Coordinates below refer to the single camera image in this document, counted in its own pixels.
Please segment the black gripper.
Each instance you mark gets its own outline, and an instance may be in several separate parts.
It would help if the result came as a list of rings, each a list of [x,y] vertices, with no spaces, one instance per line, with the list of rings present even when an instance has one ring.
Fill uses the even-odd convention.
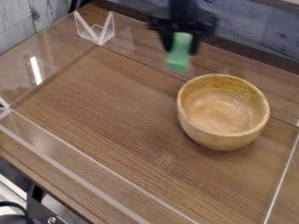
[[[201,48],[204,35],[214,34],[218,22],[217,15],[205,10],[197,0],[170,0],[165,8],[150,13],[149,26],[151,30],[160,32],[168,52],[173,50],[174,33],[193,33],[190,54],[196,55]]]

